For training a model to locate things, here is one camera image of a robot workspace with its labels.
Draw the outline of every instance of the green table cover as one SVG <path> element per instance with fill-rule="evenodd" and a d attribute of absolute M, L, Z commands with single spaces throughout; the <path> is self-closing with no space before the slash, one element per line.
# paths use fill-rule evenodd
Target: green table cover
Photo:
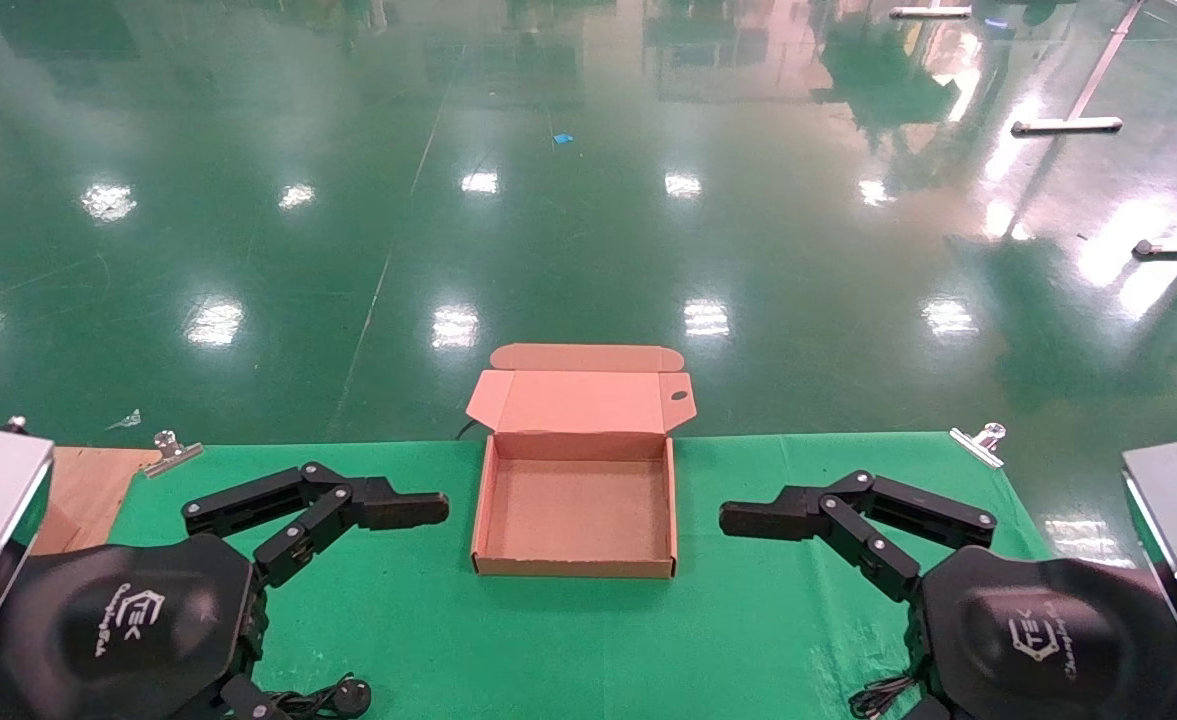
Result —
<path fill-rule="evenodd" d="M 1003 555 L 1048 556 L 1005 475 L 946 433 L 674 445 L 672 580 L 476 575 L 468 542 L 483 447 L 473 442 L 207 447 L 158 479 L 137 476 L 109 542 L 180 541 L 185 501 L 308 460 L 346 475 L 387 475 L 399 492 L 446 492 L 446 524 L 351 529 L 270 591 L 257 682 L 312 692 L 352 671 L 374 688 L 367 718 L 388 720 L 849 716 L 845 696 L 907 664 L 907 606 L 885 600 L 823 542 L 722 535 L 722 501 L 774 500 L 784 484 L 875 471 L 991 511 Z M 285 521 L 232 544 L 250 553 Z M 945 556 L 886 534 L 925 568 Z"/>

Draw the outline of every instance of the box lid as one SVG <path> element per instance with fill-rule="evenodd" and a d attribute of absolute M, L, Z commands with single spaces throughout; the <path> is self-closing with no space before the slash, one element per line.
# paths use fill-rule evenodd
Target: box lid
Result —
<path fill-rule="evenodd" d="M 505 345 L 468 415 L 496 433 L 667 434 L 696 414 L 678 351 L 637 345 Z"/>

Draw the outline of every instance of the cardboard box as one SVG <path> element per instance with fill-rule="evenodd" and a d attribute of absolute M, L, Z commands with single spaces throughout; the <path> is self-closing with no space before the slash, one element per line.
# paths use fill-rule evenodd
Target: cardboard box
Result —
<path fill-rule="evenodd" d="M 667 433 L 696 413 L 679 352 L 506 345 L 491 365 L 468 402 L 496 431 L 473 529 L 478 574 L 671 578 Z"/>

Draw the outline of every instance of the small paper piece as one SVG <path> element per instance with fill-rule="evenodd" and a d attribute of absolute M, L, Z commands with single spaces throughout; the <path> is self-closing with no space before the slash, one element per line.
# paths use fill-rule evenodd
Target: small paper piece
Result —
<path fill-rule="evenodd" d="M 144 421 L 144 415 L 139 414 L 139 407 L 137 407 L 134 413 L 126 415 L 121 420 L 117 420 L 115 424 L 108 425 L 108 427 L 105 429 L 112 431 L 115 428 L 134 428 L 135 425 L 142 424 L 142 421 Z"/>

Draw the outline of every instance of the glossy floor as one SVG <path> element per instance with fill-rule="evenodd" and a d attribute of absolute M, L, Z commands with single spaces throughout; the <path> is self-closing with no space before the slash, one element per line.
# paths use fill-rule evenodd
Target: glossy floor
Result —
<path fill-rule="evenodd" d="M 1177 28 L 1118 136 L 1019 140 L 1126 5 L 891 5 L 0 1 L 0 420 L 447 438 L 498 345 L 661 344 L 685 434 L 1000 420 L 1056 546 L 1124 562 L 1119 451 L 1177 438 L 1177 264 L 1129 255 L 1177 236 Z"/>

